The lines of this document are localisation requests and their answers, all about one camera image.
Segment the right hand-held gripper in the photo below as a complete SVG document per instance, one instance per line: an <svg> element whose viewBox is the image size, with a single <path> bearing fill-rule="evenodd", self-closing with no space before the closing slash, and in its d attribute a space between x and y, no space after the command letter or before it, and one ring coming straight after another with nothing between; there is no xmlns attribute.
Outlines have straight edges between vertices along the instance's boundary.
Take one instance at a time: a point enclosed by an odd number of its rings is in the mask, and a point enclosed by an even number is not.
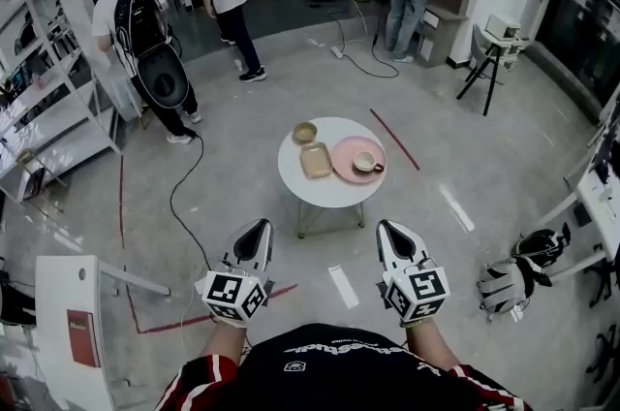
<svg viewBox="0 0 620 411"><path fill-rule="evenodd" d="M385 270L380 291L386 308L392 308L403 325L434 316L450 296L450 286L423 239L401 223L382 219L376 242Z"/></svg>

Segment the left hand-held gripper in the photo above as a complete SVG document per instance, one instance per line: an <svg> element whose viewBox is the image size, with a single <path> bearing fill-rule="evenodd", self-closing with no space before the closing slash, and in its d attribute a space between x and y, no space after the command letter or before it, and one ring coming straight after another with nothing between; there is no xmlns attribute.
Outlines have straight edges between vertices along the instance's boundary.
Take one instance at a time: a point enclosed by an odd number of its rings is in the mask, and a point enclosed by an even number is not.
<svg viewBox="0 0 620 411"><path fill-rule="evenodd" d="M194 287L211 315L236 328L247 328L262 307L267 306L273 287L266 273L271 261L274 230L266 218L242 227L214 269L201 273ZM256 255L241 261L235 255Z"/></svg>

